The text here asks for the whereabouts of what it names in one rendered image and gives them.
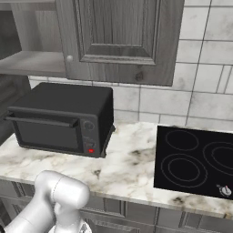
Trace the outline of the black toaster oven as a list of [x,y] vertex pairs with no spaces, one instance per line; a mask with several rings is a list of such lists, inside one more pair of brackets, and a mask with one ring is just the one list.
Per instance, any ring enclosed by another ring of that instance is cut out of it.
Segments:
[[67,112],[79,118],[73,128],[7,120],[20,147],[104,157],[115,131],[113,89],[107,86],[41,83],[11,106]]

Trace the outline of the open grey wooden shelf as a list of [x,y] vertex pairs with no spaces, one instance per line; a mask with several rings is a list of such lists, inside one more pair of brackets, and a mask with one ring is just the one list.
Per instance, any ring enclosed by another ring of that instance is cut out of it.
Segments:
[[0,0],[0,74],[66,75],[56,0]]

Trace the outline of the grey base cabinets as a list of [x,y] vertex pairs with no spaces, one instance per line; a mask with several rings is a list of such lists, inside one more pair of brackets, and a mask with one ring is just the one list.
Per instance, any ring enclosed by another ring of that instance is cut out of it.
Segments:
[[85,181],[91,190],[81,210],[94,233],[233,233],[233,201],[129,185]]

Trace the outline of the grey wooden cabinet door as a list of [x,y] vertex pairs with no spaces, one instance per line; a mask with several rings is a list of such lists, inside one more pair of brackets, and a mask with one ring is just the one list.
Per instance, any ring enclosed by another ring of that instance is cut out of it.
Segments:
[[56,0],[66,77],[171,86],[184,3]]

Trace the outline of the black glass hob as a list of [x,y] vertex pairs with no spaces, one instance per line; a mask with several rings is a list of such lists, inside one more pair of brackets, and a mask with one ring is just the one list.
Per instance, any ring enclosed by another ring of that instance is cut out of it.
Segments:
[[154,187],[233,200],[233,132],[159,126]]

